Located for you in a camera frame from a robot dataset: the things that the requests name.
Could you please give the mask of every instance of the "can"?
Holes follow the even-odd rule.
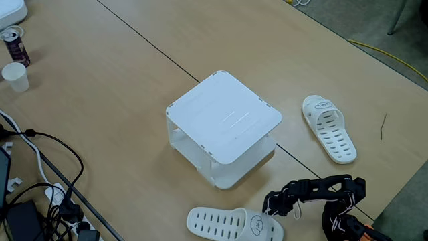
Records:
[[[19,62],[23,64],[25,67],[28,67],[30,64],[30,59],[27,54],[27,50],[25,50],[24,43],[19,36],[18,31],[14,29],[6,30],[7,33],[3,33],[3,41],[6,43],[6,47],[11,54],[11,57],[14,62]]]

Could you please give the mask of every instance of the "gray carpet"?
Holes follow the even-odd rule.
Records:
[[[309,5],[297,8],[338,35],[385,50],[428,76],[428,27],[419,17],[421,0],[408,0],[396,32],[387,35],[400,3],[401,0],[311,0]],[[374,50],[362,49],[428,90],[428,83],[406,66]],[[374,227],[394,241],[423,240],[423,230],[428,229],[428,163],[375,220]]]
[[[374,221],[376,230],[393,240],[423,241],[428,230],[428,162]]]
[[[420,20],[421,0],[407,1],[396,32],[387,35],[400,3],[401,0],[311,0],[297,8],[338,35],[385,50],[428,76],[428,26]],[[428,90],[428,82],[408,67],[374,50],[363,49]]]

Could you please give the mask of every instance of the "white device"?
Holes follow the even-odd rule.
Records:
[[[27,17],[24,0],[0,0],[0,31]]]
[[[210,184],[229,189],[269,155],[282,115],[226,71],[167,108],[169,142]]]

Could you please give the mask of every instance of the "yellow cable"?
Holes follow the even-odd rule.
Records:
[[[410,64],[408,64],[408,63],[406,63],[406,62],[404,62],[404,61],[402,61],[402,60],[400,60],[399,58],[397,58],[397,57],[395,57],[394,55],[392,55],[392,54],[390,54],[390,53],[388,53],[388,52],[386,52],[386,51],[384,51],[384,50],[381,50],[381,49],[378,49],[378,48],[376,48],[376,47],[373,47],[373,46],[370,46],[370,45],[368,45],[368,44],[365,44],[365,43],[361,43],[361,42],[358,42],[358,41],[355,41],[355,40],[352,40],[352,39],[348,39],[348,41],[349,42],[351,42],[351,43],[353,43],[353,44],[358,44],[358,45],[361,45],[361,46],[364,46],[364,47],[368,47],[368,48],[370,48],[370,49],[372,49],[372,50],[376,50],[376,51],[378,51],[378,52],[380,52],[380,53],[382,53],[382,54],[385,54],[385,55],[387,55],[387,56],[389,56],[389,57],[391,57],[391,58],[393,58],[394,60],[396,60],[396,61],[398,61],[398,62],[400,62],[400,63],[402,63],[402,64],[404,64],[404,65],[406,65],[407,67],[409,67],[410,69],[412,69],[413,71],[415,71],[416,72],[416,74],[418,74],[418,75],[420,75],[426,82],[428,82],[428,78],[427,77],[425,77],[422,73],[420,73],[417,69],[415,69],[413,66],[411,66]]]

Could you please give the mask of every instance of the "table surface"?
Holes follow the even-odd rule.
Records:
[[[227,70],[278,109],[274,138],[320,177],[365,178],[372,218],[428,160],[428,93],[283,1],[99,1],[196,80]],[[335,164],[306,124],[311,94],[343,112],[354,163]]]
[[[422,123],[428,95],[280,2],[128,1],[120,6],[103,0],[193,76],[99,2],[27,4],[30,14],[21,26],[32,60],[31,87],[18,94],[1,81],[0,106],[21,128],[55,135],[78,151],[85,172],[76,187],[126,240],[200,240],[186,229],[191,208],[259,210],[269,191],[294,179],[317,178],[314,173],[365,178],[368,197],[361,208],[375,218],[426,160],[428,130]],[[8,62],[0,45],[0,66]],[[220,69],[283,114],[274,137],[312,171],[278,147],[236,187],[220,191],[171,149],[165,108],[198,84],[195,79]],[[325,96],[343,111],[358,151],[352,165],[334,164],[310,133],[300,114],[309,94]],[[385,112],[389,117],[380,141]],[[69,179],[78,172],[77,161],[57,143],[43,137],[34,142]],[[49,170],[47,175],[58,180]],[[41,181],[35,155],[18,139],[11,176],[24,179],[17,191]],[[27,198],[42,196],[35,191]],[[301,220],[292,215],[276,220],[289,240],[325,240],[322,207],[323,202],[306,203]],[[352,213],[371,223],[361,211]],[[112,239],[89,219],[105,240]]]

